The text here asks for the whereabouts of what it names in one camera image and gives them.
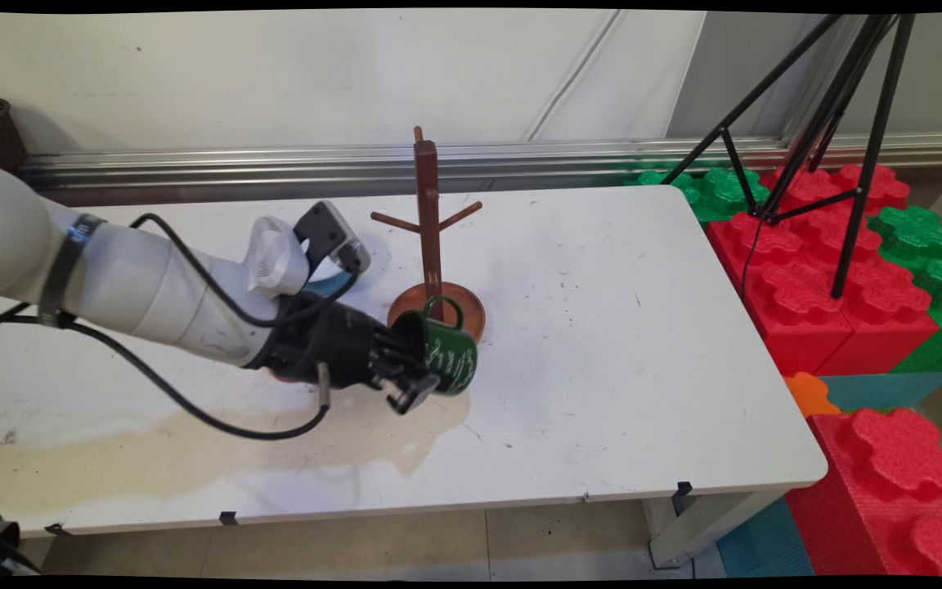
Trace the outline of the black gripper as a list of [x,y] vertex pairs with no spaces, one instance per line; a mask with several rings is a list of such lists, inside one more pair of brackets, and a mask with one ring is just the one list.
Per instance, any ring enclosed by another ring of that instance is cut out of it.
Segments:
[[338,389],[365,384],[380,390],[395,413],[405,415],[440,388],[441,376],[424,366],[413,344],[350,306],[332,303],[317,316],[270,329],[254,368],[292,383],[318,381],[317,365],[329,368]]

